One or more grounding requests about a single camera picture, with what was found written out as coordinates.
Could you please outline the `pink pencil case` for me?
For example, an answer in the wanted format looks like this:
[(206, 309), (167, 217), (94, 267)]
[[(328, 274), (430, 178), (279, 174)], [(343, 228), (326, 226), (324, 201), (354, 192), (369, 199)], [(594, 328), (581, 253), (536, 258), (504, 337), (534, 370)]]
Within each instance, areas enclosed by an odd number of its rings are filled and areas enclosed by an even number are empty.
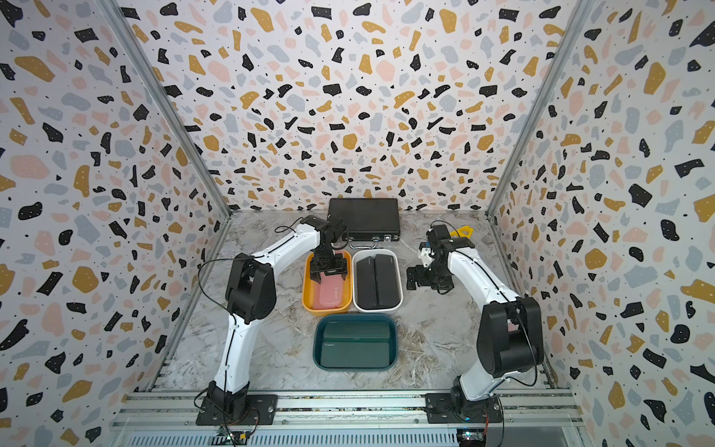
[(313, 308), (316, 310), (335, 309), (342, 305), (344, 280), (339, 275), (320, 276), (320, 282), (314, 284)]

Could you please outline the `dark grey pencil case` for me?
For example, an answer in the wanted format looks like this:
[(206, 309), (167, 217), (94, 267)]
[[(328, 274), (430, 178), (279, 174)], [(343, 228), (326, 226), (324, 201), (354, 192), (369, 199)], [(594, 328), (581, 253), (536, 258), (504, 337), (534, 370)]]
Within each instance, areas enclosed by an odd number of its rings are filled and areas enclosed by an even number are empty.
[(393, 308), (400, 303), (397, 265), (391, 255), (378, 254), (375, 259), (378, 307)]
[(356, 264), (357, 305), (364, 310), (378, 307), (374, 257), (361, 259)]

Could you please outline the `green pencil case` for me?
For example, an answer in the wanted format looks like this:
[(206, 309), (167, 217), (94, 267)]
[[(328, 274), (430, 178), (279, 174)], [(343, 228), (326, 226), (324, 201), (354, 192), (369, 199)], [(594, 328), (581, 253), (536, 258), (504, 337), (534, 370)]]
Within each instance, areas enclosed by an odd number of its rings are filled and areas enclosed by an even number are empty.
[(381, 321), (331, 321), (323, 330), (323, 340), (326, 342), (357, 342), (371, 343), (378, 340), (389, 340), (391, 326)]
[(325, 342), (318, 364), (326, 369), (376, 370), (391, 363), (389, 343)]

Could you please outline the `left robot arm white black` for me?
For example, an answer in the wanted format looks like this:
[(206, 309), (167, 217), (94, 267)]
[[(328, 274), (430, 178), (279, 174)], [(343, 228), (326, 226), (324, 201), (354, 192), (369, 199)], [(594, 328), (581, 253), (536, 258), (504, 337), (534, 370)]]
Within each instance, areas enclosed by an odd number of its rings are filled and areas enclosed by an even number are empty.
[(243, 421), (249, 405), (250, 364), (261, 323), (277, 303), (277, 278), (307, 253), (308, 280), (328, 297), (342, 296), (348, 277), (348, 260), (333, 245), (346, 226), (336, 216), (326, 219), (309, 215), (287, 228), (288, 235), (257, 253), (240, 253), (229, 261), (231, 270), (225, 289), (228, 333), (217, 374), (203, 400), (204, 417), (214, 413), (229, 425)]

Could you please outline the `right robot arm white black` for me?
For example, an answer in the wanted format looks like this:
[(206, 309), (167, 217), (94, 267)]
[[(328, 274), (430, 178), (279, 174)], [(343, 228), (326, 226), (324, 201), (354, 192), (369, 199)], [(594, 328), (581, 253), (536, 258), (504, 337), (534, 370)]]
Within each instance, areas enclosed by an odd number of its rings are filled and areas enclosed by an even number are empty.
[(456, 281), (480, 306), (478, 359), (454, 381), (452, 411), (463, 421), (489, 415), (495, 391), (508, 380), (526, 383), (519, 374), (537, 371), (544, 361), (542, 317), (536, 299), (521, 297), (484, 264), (474, 243), (454, 236), (446, 225), (426, 232), (421, 264), (407, 269), (407, 289), (430, 288), (448, 294)]

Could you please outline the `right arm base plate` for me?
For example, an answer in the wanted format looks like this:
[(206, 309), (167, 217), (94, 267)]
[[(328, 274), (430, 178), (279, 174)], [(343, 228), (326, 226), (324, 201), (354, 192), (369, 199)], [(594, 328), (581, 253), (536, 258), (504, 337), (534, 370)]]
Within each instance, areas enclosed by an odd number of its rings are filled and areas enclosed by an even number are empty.
[(471, 402), (459, 389), (425, 395), (425, 412), (429, 424), (502, 423), (501, 403), (495, 396)]

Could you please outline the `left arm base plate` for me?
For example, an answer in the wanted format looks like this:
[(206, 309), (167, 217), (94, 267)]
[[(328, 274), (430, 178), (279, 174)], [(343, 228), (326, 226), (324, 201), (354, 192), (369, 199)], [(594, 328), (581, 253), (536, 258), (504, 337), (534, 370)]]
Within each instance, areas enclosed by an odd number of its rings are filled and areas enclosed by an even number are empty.
[(274, 422), (279, 396), (249, 394), (223, 405), (205, 397), (196, 419), (197, 426), (270, 426)]

